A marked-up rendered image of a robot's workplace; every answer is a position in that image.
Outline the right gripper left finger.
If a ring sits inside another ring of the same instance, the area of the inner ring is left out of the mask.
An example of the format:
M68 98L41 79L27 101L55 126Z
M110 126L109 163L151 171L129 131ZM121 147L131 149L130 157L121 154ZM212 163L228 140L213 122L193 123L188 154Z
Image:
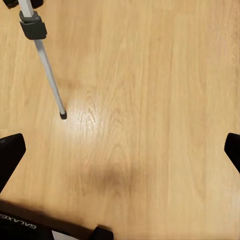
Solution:
M0 193L26 152L22 133L0 138Z

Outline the camera tripod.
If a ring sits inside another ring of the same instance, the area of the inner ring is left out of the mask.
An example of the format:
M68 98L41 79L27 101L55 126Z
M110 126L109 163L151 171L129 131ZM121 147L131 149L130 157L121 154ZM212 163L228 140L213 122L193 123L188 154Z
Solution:
M19 17L21 18L20 25L24 35L28 39L34 41L41 63L43 64L48 81L56 99L60 117L63 120L67 119L68 114L63 106L52 67L43 43L43 39L45 39L48 34L45 23L42 21L41 16L38 15L38 12L32 9L31 0L18 0L18 2L21 7L21 11L19 12Z

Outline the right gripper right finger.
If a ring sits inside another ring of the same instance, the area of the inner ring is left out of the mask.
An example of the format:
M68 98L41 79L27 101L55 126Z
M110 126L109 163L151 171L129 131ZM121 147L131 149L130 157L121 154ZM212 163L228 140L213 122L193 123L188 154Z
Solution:
M240 135L229 133L227 135L224 151L240 173Z

